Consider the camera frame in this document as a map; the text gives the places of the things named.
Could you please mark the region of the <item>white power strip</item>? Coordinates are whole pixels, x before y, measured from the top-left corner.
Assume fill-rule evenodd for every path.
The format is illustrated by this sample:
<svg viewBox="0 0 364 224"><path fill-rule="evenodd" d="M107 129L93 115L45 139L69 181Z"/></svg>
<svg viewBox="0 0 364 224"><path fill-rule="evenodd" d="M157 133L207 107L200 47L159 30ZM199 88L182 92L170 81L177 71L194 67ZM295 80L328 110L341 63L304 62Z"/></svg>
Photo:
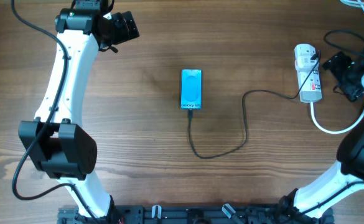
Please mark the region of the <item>white power strip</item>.
<svg viewBox="0 0 364 224"><path fill-rule="evenodd" d="M295 59L300 55L315 55L320 60L320 52L310 44L298 44L294 48ZM322 87L320 84L319 67L309 72L297 72L299 98L303 103L314 103L322 99Z"/></svg>

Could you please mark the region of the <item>smartphone with cyan screen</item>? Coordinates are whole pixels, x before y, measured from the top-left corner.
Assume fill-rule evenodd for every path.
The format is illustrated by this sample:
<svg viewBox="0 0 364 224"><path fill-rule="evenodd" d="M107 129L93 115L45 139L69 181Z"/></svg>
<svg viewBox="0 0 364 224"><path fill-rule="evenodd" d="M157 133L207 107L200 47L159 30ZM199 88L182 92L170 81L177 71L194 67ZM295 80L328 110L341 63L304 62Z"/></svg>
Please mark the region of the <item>smartphone with cyan screen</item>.
<svg viewBox="0 0 364 224"><path fill-rule="evenodd" d="M180 85L180 108L200 110L202 108L202 71L183 69Z"/></svg>

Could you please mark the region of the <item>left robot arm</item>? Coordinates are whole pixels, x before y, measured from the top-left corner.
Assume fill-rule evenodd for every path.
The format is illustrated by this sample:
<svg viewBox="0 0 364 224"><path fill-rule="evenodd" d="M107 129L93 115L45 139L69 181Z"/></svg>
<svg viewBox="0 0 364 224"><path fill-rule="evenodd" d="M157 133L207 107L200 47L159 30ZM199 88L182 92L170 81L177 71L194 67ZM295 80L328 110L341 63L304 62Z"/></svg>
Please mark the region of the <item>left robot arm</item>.
<svg viewBox="0 0 364 224"><path fill-rule="evenodd" d="M113 12L111 1L74 1L55 19L54 66L39 109L22 121L18 135L23 160L65 187L77 207L64 210L60 223L122 223L123 215L96 172L97 145L82 128L88 77L100 52L139 37L130 11Z"/></svg>

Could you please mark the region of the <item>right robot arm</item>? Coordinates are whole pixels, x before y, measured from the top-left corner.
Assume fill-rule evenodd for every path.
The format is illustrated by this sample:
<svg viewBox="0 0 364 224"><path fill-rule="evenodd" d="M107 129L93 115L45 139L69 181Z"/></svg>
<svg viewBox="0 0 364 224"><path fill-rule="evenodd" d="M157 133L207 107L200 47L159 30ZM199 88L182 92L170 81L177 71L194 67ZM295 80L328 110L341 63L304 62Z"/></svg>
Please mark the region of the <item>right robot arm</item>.
<svg viewBox="0 0 364 224"><path fill-rule="evenodd" d="M323 64L337 79L337 88L350 100L364 96L364 47L361 51L339 47ZM279 204L285 223L314 223L333 205L364 190L364 116L340 143L334 164L311 184L294 190Z"/></svg>

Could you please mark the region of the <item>white charger plug adapter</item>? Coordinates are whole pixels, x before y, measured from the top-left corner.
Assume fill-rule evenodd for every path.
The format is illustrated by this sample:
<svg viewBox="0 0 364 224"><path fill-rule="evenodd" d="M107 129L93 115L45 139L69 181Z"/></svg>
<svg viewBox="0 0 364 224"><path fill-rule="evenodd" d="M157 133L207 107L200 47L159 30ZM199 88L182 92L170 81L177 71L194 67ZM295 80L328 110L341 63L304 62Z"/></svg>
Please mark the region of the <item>white charger plug adapter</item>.
<svg viewBox="0 0 364 224"><path fill-rule="evenodd" d="M318 56L315 55L300 55L295 59L295 68L298 72L309 72L313 68L318 69Z"/></svg>

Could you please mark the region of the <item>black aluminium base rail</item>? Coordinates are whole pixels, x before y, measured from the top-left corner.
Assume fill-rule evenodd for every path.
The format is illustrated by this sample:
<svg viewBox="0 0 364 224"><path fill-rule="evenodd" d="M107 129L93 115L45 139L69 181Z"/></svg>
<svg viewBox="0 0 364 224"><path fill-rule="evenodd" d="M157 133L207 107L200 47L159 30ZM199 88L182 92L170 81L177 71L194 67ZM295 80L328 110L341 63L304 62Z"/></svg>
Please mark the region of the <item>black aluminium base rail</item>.
<svg viewBox="0 0 364 224"><path fill-rule="evenodd" d="M116 216L109 221L99 218L100 223L320 223L334 224L333 210L327 209L321 218L301 216L291 220L287 215L275 216L275 204L261 204L251 206L233 206L235 213L225 207L153 207L117 206Z"/></svg>

